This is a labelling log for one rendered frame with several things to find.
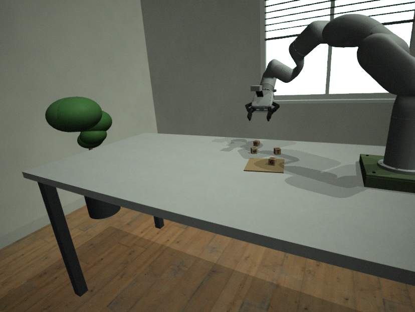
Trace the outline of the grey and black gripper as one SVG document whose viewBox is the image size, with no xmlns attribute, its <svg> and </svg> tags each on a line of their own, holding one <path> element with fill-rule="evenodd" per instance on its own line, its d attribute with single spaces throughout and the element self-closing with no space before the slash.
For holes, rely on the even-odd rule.
<svg viewBox="0 0 415 312">
<path fill-rule="evenodd" d="M 275 95 L 271 89 L 263 88 L 262 92 L 263 97 L 257 97 L 257 95 L 255 94 L 253 101 L 245 105 L 246 110 L 248 112 L 247 118 L 249 119 L 249 121 L 252 118 L 253 112 L 267 112 L 267 121 L 269 121 L 271 119 L 272 114 L 275 111 L 277 111 L 277 109 L 280 107 L 279 104 L 274 102 Z M 275 107 L 273 108 L 273 106 Z"/>
</svg>

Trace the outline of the tan flat mat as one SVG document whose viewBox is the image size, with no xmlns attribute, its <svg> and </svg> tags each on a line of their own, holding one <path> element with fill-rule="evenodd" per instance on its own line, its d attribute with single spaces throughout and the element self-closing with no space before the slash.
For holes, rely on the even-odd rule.
<svg viewBox="0 0 415 312">
<path fill-rule="evenodd" d="M 285 159 L 277 159 L 275 166 L 268 165 L 268 159 L 250 158 L 244 171 L 248 172 L 267 172 L 284 173 Z"/>
</svg>

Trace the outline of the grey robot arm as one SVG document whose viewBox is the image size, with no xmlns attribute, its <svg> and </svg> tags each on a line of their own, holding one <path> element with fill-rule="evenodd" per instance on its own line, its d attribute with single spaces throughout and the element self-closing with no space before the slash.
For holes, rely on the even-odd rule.
<svg viewBox="0 0 415 312">
<path fill-rule="evenodd" d="M 345 43 L 347 42 L 347 43 Z M 273 92 L 277 79 L 289 83 L 304 67 L 304 58 L 318 45 L 357 49 L 357 60 L 383 89 L 397 95 L 390 119 L 384 159 L 377 166 L 389 172 L 415 175 L 415 57 L 407 42 L 379 21 L 362 14 L 345 14 L 331 21 L 311 22 L 290 44 L 296 64 L 290 68 L 272 59 L 261 84 L 251 86 L 257 97 L 263 88 Z"/>
</svg>

